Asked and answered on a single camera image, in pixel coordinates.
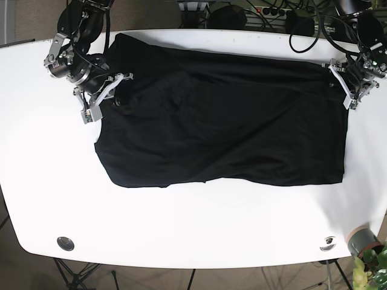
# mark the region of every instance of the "green leaf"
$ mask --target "green leaf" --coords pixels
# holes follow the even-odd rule
[[[353,269],[353,281],[358,287],[365,287],[368,284],[367,275],[359,268]]]
[[[374,260],[374,258],[377,256],[376,252],[372,249],[365,250],[363,253],[363,260],[366,263],[370,263]]]
[[[378,256],[377,260],[379,262],[379,266],[382,268],[387,268],[387,250],[382,251]]]
[[[354,257],[355,259],[355,267],[357,269],[361,269],[362,271],[364,271],[364,262],[362,260],[360,260],[358,257]]]
[[[377,271],[377,273],[375,274],[373,280],[378,285],[386,283],[387,282],[387,270],[386,269],[381,269],[381,270]]]

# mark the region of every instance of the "folded black garment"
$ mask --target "folded black garment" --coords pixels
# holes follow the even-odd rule
[[[95,147],[113,183],[342,182],[348,111],[328,69],[156,47],[124,34],[107,59],[113,71],[134,74],[116,102],[101,105]]]

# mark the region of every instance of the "metal bracket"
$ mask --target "metal bracket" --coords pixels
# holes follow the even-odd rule
[[[56,58],[59,56],[60,49],[62,48],[62,45],[66,39],[66,35],[63,33],[57,33],[55,34],[55,37],[53,39],[53,43],[50,47],[50,52],[48,53],[48,56],[44,60],[44,66],[48,66],[55,62]]]
[[[369,92],[373,88],[379,88],[379,83],[377,81],[375,81],[375,80],[371,81],[371,85],[370,86],[365,86],[364,87],[365,90],[363,92],[361,92],[360,95],[359,95],[359,98],[358,98],[359,102],[361,102],[362,97],[364,97],[365,95],[369,95]]]
[[[331,72],[333,73],[333,75],[335,76],[335,78],[339,81],[339,83],[341,84],[341,87],[344,89],[345,93],[346,93],[346,97],[345,97],[345,100],[343,102],[343,105],[344,107],[348,110],[348,109],[352,109],[352,110],[356,110],[357,108],[357,105],[359,104],[359,100],[355,100],[354,99],[354,94],[351,93],[350,89],[348,88],[348,86],[346,85],[344,79],[342,78],[342,76],[338,73],[338,67],[337,66],[334,66],[334,65],[330,65],[329,66],[329,69],[331,70]]]
[[[80,114],[85,124],[96,122],[103,118],[101,108],[99,106],[89,106],[80,88],[74,88],[74,95],[77,97],[78,101],[83,106],[83,109]]]
[[[79,103],[82,104],[83,109],[80,112],[83,122],[85,124],[96,122],[103,118],[102,111],[100,108],[100,104],[103,100],[107,98],[112,98],[115,92],[115,88],[124,80],[133,80],[133,73],[129,74],[121,74],[118,73],[115,75],[112,82],[108,84],[103,91],[95,98],[95,96],[91,97],[89,103],[86,101],[84,97],[84,92],[81,91],[79,87],[74,88],[73,94],[77,97]]]

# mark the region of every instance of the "power strip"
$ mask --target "power strip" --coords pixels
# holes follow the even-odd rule
[[[255,10],[252,7],[250,9],[252,12],[260,12],[266,19],[279,19],[285,20],[287,17],[287,12],[291,11],[291,9],[278,9],[274,7],[266,7],[266,6],[255,6]]]

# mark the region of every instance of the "plant pot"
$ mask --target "plant pot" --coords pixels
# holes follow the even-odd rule
[[[383,249],[383,244],[367,227],[359,227],[352,231],[346,239],[348,249],[352,255],[363,258],[365,250],[373,249],[377,254]]]

